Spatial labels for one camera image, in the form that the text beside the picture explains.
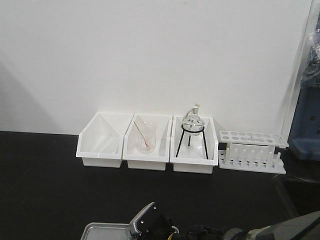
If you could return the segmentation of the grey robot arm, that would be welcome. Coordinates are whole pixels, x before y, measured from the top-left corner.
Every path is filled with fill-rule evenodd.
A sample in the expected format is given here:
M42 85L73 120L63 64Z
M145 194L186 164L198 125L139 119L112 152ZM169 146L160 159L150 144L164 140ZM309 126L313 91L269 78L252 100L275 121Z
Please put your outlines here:
M163 214L135 216L125 229L129 240L318 240L320 212L315 211L274 225L250 230L193 225L180 232Z

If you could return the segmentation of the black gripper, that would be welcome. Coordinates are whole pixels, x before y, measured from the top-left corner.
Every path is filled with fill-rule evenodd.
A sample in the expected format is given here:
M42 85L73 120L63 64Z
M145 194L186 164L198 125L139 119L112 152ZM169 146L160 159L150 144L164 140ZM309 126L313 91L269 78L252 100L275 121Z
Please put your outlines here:
M170 218L157 214L155 221L148 226L145 232L131 236L132 240L171 240L173 235L179 234L179 229L173 226Z

